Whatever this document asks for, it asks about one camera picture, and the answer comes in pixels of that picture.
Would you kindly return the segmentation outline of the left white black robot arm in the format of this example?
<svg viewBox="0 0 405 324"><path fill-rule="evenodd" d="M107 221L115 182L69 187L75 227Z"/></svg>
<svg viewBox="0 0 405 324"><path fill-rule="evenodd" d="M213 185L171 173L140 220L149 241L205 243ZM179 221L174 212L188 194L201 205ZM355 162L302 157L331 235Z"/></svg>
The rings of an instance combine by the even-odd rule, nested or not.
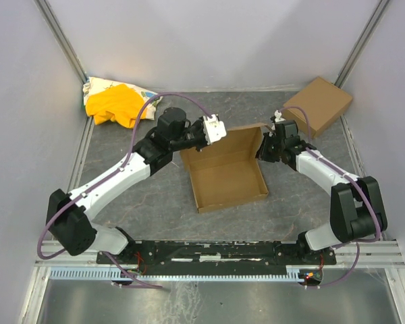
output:
<svg viewBox="0 0 405 324"><path fill-rule="evenodd" d="M201 150L226 135L217 115L190 123L184 110L167 108L157 125L139 140L122 160L89 183L65 193L56 190L49 199L46 225L71 256L86 250L112 255L132 254L134 240L119 227L94 223L110 202L133 185L153 176L171 162L176 151Z"/></svg>

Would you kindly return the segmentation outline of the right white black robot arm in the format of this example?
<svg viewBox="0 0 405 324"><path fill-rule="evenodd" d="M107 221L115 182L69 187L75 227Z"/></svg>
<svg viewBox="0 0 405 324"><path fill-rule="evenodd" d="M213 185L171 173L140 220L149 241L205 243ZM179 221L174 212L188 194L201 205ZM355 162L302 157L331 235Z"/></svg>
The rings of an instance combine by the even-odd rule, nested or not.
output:
<svg viewBox="0 0 405 324"><path fill-rule="evenodd" d="M347 172L301 139L293 120L279 119L264 133L257 159L282 162L311 179L330 197L329 221L302 232L301 254L341 247L350 242L374 243L387 229L387 217L378 181Z"/></svg>

